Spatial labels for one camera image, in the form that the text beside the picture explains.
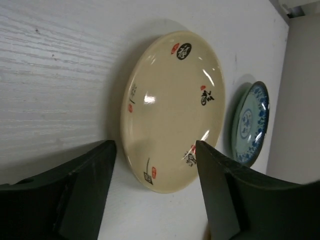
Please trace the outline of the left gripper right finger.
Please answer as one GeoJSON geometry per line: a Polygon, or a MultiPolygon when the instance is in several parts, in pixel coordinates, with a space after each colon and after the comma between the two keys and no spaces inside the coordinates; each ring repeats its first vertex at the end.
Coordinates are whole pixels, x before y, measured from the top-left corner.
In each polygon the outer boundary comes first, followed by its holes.
{"type": "Polygon", "coordinates": [[[202,140],[197,170],[213,240],[317,240],[320,183],[297,184],[246,167],[202,140]]]}

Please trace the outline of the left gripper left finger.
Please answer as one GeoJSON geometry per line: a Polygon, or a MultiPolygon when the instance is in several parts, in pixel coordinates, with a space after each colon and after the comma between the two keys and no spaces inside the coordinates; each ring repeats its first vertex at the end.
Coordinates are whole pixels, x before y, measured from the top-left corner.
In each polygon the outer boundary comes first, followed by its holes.
{"type": "Polygon", "coordinates": [[[0,186],[3,240],[96,240],[117,146],[103,141],[87,153],[15,184],[0,186]]]}

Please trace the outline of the blue white porcelain plate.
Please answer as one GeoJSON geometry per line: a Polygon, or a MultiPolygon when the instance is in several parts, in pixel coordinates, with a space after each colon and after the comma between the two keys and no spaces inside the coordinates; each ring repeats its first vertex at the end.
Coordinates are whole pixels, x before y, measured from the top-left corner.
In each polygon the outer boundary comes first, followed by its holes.
{"type": "Polygon", "coordinates": [[[250,168],[257,160],[268,129],[270,99],[266,85],[250,85],[235,110],[231,129],[232,158],[250,168]]]}

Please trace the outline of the cream plate with calligraphy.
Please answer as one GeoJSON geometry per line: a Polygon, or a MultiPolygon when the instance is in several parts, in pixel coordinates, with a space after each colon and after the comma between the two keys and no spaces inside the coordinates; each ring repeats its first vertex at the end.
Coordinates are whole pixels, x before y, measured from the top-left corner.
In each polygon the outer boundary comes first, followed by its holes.
{"type": "Polygon", "coordinates": [[[135,177],[161,194],[192,183],[196,142],[217,144],[225,105],[224,76],[211,46],[191,31],[159,37],[134,66],[121,106],[121,141],[135,177]]]}

